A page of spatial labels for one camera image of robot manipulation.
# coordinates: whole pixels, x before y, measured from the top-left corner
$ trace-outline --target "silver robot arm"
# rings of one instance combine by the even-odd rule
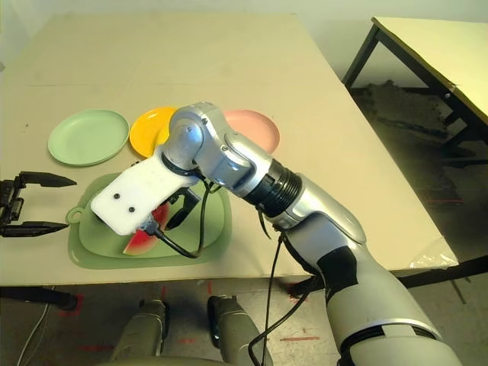
[[[232,130],[210,103],[177,110],[168,141],[123,172],[91,208],[125,235],[144,227],[179,188],[196,184],[195,175],[258,208],[286,234],[292,256],[322,277],[340,365],[461,364],[408,290],[373,259],[354,215]]]

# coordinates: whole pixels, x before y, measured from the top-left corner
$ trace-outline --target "beige table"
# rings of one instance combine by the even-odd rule
[[[488,24],[408,18],[372,18],[373,26],[342,80],[351,88],[380,41],[452,109],[445,123],[461,118],[466,127],[445,141],[452,149],[465,140],[488,143]],[[449,160],[456,166],[485,159]]]
[[[308,175],[357,215],[374,257],[388,269],[455,264],[405,178],[307,32],[291,14],[86,15],[54,18],[2,73],[2,178],[20,170],[78,182],[29,187],[24,220],[62,221],[96,177],[139,157],[129,146],[100,165],[61,165],[47,152],[52,129],[86,108],[131,123],[162,105],[208,100],[261,111],[278,125],[275,157]],[[231,198],[233,239],[202,265],[88,270],[69,260],[68,230],[2,239],[0,283],[16,285],[269,276],[275,242],[255,209]],[[277,275],[301,275],[283,251]]]

